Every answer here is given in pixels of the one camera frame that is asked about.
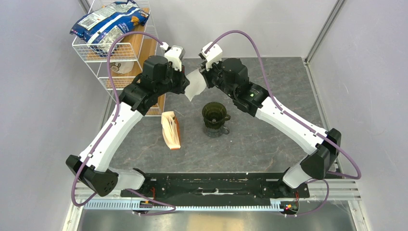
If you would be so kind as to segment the white paper coffee filter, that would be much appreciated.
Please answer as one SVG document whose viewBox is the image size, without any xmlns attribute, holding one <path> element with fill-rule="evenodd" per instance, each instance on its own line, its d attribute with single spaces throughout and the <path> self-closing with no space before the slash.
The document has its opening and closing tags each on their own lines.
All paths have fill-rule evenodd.
<svg viewBox="0 0 408 231">
<path fill-rule="evenodd" d="M 204 76 L 200 73 L 199 69 L 196 69 L 186 75 L 187 80 L 190 82 L 185 89 L 185 96 L 191 102 L 194 96 L 201 94 L 207 87 Z"/>
</svg>

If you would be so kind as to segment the dark green coffee dripper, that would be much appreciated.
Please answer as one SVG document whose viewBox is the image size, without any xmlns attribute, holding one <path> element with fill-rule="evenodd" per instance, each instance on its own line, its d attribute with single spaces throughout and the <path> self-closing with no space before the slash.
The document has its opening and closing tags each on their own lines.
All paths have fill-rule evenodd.
<svg viewBox="0 0 408 231">
<path fill-rule="evenodd" d="M 207 103 L 202 108 L 202 116 L 204 125 L 212 129 L 221 128 L 226 121 L 231 119 L 231 116 L 227 114 L 226 107 L 219 102 Z"/>
</svg>

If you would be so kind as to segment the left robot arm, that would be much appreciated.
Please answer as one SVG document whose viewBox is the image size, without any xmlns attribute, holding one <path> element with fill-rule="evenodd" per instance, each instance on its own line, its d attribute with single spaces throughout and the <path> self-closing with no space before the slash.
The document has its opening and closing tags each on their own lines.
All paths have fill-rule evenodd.
<svg viewBox="0 0 408 231">
<path fill-rule="evenodd" d="M 184 94 L 189 80 L 182 65 L 182 54 L 153 55 L 145 60 L 143 71 L 118 97 L 115 111 L 101 131 L 78 156 L 70 155 L 66 164 L 75 175 L 71 196 L 75 197 L 78 181 L 88 186 L 94 195 L 104 197 L 114 189 L 132 189 L 138 196 L 150 193 L 151 184 L 143 172 L 109 168 L 118 147 L 141 121 L 159 96 L 173 92 Z"/>
</svg>

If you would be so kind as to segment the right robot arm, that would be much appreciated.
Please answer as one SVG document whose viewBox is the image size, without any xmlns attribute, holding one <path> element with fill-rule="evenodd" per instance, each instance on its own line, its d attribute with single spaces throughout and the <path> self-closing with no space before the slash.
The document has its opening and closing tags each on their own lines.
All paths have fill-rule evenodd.
<svg viewBox="0 0 408 231">
<path fill-rule="evenodd" d="M 265 88 L 249 80 L 248 69 L 238 58 L 203 61 L 200 73 L 208 88 L 217 87 L 239 110 L 274 126 L 305 151 L 307 156 L 286 170 L 278 183 L 282 196 L 291 196 L 308 180 L 326 177 L 339 154 L 333 145 L 340 144 L 340 131 L 315 126 L 270 97 Z"/>
</svg>

